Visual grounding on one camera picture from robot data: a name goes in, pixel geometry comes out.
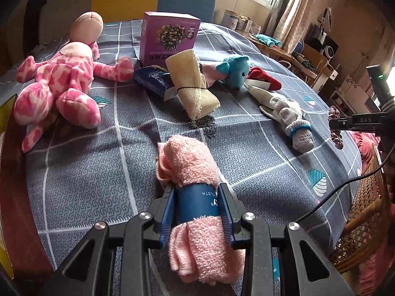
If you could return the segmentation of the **wooden side desk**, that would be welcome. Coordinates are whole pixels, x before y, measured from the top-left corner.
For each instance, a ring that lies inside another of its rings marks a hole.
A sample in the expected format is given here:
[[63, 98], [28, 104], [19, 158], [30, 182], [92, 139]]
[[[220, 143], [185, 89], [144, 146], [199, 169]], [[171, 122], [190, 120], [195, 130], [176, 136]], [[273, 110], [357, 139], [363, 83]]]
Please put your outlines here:
[[334, 81], [338, 75], [338, 72], [329, 63], [329, 59], [309, 45], [304, 45], [302, 56], [312, 63], [316, 72], [303, 66], [299, 61], [301, 57], [293, 57], [279, 47], [268, 47], [260, 43], [252, 34], [248, 34], [241, 30], [237, 30], [237, 32], [251, 41], [262, 54], [275, 59], [278, 63], [282, 63], [283, 66], [304, 80], [305, 83], [317, 93], [321, 91], [327, 80]]

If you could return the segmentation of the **gold red storage box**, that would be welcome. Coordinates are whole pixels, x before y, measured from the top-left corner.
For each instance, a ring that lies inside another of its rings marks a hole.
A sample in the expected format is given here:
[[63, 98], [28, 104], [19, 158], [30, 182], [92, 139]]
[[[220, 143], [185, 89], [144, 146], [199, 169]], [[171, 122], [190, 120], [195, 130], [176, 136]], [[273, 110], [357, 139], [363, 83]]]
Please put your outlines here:
[[1, 105], [1, 265], [12, 278], [52, 272], [32, 215], [21, 151], [26, 127], [16, 123], [16, 95]]

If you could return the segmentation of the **purple cardboard box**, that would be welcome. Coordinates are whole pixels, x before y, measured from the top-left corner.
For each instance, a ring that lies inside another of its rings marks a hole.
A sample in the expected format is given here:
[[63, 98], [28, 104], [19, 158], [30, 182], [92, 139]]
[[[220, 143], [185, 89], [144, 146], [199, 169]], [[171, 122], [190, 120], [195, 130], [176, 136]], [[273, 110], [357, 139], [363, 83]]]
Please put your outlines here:
[[165, 67], [168, 57], [192, 49], [201, 19], [189, 14], [146, 11], [141, 27], [141, 66]]

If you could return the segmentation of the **wicker chair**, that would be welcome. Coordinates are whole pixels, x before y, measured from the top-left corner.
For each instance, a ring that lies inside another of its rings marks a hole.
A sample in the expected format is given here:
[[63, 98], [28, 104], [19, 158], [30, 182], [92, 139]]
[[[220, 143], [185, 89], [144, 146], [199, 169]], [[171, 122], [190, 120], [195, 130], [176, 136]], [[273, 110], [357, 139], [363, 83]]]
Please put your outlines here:
[[359, 181], [349, 220], [329, 260], [340, 273], [358, 266], [374, 254], [384, 241], [390, 225], [390, 196], [384, 174], [377, 168], [380, 153], [372, 145], [372, 159], [365, 173], [375, 174]]

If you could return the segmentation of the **white knit gloves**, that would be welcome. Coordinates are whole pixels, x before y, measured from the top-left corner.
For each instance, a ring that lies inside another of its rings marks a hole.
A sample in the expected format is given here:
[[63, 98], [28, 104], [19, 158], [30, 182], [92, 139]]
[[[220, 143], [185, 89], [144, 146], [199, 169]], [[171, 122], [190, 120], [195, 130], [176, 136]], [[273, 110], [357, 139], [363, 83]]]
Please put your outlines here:
[[303, 118], [303, 111], [298, 102], [280, 94], [273, 95], [268, 102], [260, 106], [260, 111], [280, 123], [286, 136], [292, 141], [294, 150], [306, 153], [313, 149], [315, 142], [311, 124]]

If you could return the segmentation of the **blue tissue pack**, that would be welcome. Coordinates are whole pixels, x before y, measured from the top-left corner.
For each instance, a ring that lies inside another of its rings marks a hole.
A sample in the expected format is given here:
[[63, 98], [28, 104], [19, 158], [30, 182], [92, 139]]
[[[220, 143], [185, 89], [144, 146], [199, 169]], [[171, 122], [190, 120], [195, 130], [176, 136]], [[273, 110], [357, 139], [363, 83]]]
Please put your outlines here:
[[169, 72], [160, 67], [147, 66], [136, 70], [134, 81], [163, 102], [175, 98], [178, 94]]

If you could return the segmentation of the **beige curtain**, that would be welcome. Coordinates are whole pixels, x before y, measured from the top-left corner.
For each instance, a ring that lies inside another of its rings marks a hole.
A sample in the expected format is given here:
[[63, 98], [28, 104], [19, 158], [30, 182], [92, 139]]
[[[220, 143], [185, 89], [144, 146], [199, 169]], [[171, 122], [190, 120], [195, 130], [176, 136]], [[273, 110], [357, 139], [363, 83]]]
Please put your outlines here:
[[292, 53], [310, 24], [315, 0], [275, 0], [264, 34], [282, 43]]

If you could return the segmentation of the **pink towel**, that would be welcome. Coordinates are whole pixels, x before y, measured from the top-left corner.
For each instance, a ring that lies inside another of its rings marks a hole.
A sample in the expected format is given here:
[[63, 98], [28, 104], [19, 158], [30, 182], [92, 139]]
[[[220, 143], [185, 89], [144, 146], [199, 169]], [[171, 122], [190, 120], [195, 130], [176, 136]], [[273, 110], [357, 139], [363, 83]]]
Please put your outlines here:
[[220, 177], [209, 148], [182, 135], [157, 146], [157, 179], [162, 186], [176, 185], [176, 225], [168, 244], [172, 271], [184, 283], [235, 283], [244, 270], [245, 252], [225, 240], [217, 199]]

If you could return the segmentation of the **red strawberry sock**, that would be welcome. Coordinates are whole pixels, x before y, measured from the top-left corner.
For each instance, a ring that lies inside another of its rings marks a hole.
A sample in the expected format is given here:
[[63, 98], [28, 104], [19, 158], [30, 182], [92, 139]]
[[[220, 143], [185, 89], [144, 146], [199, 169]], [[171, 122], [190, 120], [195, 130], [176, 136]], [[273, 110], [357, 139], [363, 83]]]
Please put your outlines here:
[[266, 89], [268, 91], [277, 91], [282, 88], [282, 84], [276, 78], [268, 75], [260, 67], [250, 68], [247, 78], [269, 84], [269, 86], [267, 87], [262, 87], [263, 89]]

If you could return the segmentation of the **blue elephant plush toy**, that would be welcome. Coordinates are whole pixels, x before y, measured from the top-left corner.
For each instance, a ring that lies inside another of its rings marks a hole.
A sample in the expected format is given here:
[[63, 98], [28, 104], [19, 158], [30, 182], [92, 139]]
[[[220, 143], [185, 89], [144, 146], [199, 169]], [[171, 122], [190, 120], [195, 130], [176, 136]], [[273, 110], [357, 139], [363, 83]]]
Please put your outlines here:
[[220, 63], [200, 63], [199, 68], [208, 88], [215, 82], [222, 82], [230, 89], [239, 90], [250, 70], [249, 59], [247, 55], [232, 55]]

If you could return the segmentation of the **pink giraffe plush toy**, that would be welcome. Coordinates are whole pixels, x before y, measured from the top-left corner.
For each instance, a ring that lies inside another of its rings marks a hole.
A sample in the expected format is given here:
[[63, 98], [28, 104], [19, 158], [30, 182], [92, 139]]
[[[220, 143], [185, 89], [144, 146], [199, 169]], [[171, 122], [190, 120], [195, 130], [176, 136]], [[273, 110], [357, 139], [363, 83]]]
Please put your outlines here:
[[75, 20], [66, 44], [49, 60], [27, 57], [18, 67], [16, 80], [30, 82], [14, 105], [15, 121], [29, 126], [21, 149], [29, 152], [43, 133], [62, 116], [75, 126], [94, 129], [101, 123], [99, 105], [89, 96], [94, 77], [115, 82], [133, 78], [134, 66], [124, 56], [113, 66], [99, 62], [97, 39], [103, 30], [102, 17], [94, 11]]

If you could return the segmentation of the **beige cloth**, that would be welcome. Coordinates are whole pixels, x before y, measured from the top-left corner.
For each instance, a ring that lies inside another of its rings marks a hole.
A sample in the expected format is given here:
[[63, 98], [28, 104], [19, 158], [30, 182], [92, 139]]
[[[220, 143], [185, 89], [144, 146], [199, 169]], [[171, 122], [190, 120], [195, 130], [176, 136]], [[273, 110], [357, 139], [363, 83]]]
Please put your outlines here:
[[194, 50], [185, 50], [165, 61], [178, 96], [191, 120], [198, 120], [220, 107], [220, 101], [208, 90]]

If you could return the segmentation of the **teal plush on desk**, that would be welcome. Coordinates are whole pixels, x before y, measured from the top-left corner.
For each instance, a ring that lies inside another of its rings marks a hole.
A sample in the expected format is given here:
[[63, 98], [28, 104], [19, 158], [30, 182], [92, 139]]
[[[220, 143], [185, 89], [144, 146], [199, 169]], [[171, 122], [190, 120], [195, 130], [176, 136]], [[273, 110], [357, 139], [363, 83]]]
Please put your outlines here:
[[282, 42], [265, 34], [256, 34], [255, 38], [268, 47], [282, 47]]

